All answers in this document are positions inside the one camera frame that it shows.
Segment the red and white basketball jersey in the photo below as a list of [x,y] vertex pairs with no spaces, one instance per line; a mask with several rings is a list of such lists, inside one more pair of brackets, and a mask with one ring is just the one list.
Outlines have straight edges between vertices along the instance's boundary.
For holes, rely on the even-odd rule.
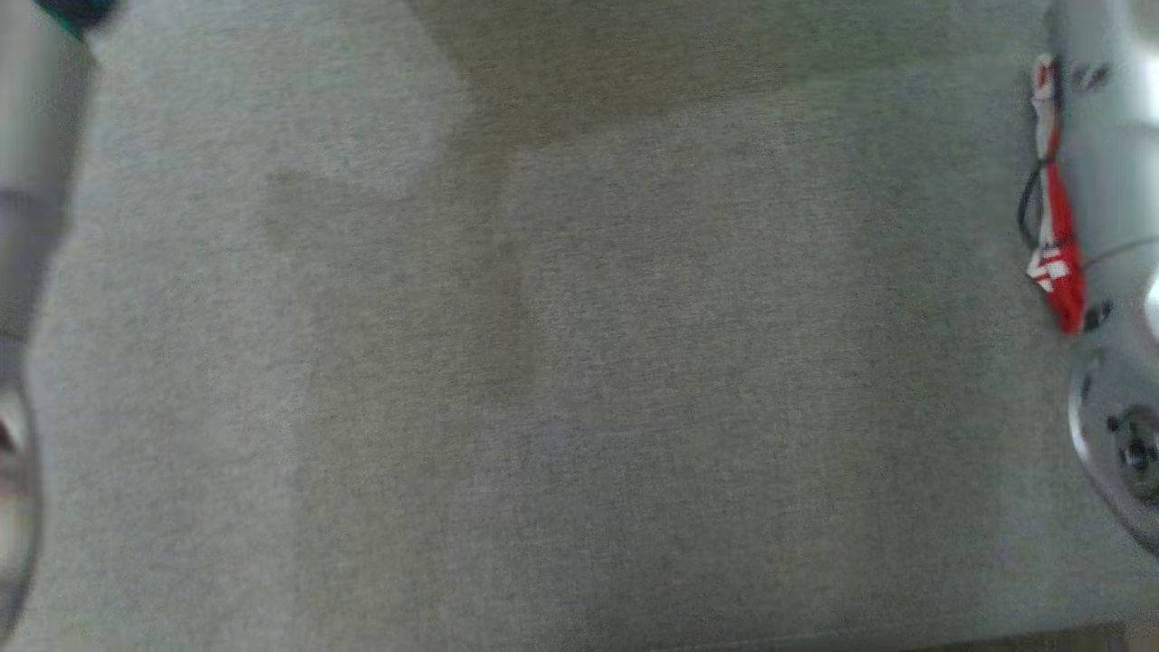
[[1059,63],[1038,54],[1032,66],[1030,107],[1035,117],[1036,162],[1018,205],[1018,228],[1030,249],[1027,274],[1038,285],[1064,334],[1083,329],[1086,285],[1076,237],[1076,217],[1060,180]]

